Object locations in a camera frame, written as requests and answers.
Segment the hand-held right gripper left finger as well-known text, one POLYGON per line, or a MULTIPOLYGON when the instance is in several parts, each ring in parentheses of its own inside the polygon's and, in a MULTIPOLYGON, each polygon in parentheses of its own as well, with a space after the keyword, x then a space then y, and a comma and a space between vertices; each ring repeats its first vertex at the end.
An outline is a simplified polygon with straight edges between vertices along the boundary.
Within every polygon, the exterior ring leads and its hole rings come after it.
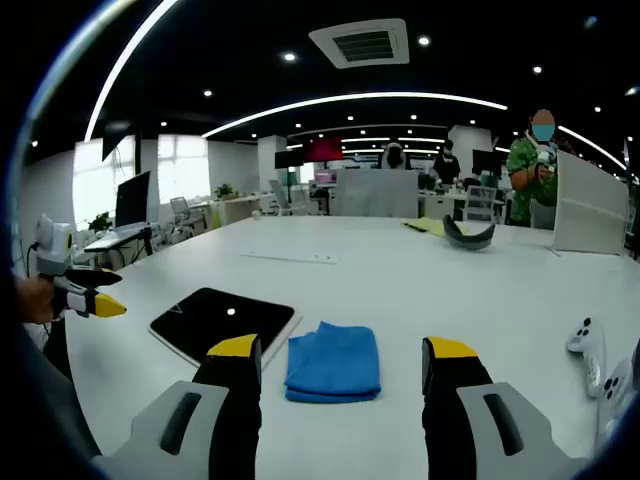
POLYGON ((92 464, 106 479, 253 479, 262 424, 261 342, 225 339, 191 381, 136 415, 129 439, 92 464))

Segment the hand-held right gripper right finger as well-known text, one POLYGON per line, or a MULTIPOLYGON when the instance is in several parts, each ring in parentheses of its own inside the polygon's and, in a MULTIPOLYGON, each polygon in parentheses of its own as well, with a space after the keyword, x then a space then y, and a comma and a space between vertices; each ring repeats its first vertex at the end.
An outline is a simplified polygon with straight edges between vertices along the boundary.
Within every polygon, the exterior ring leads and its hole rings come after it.
POLYGON ((430 479, 571 479, 585 458, 553 441, 551 423, 468 345, 422 340, 422 426, 430 479))

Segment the person's left hand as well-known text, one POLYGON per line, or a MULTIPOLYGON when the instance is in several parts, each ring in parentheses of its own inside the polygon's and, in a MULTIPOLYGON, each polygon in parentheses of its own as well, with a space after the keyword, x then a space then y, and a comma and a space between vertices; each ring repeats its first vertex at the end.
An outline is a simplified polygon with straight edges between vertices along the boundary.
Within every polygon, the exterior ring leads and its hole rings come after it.
POLYGON ((46 324, 53 318, 54 287, 41 277, 15 277, 17 304, 23 323, 46 324))

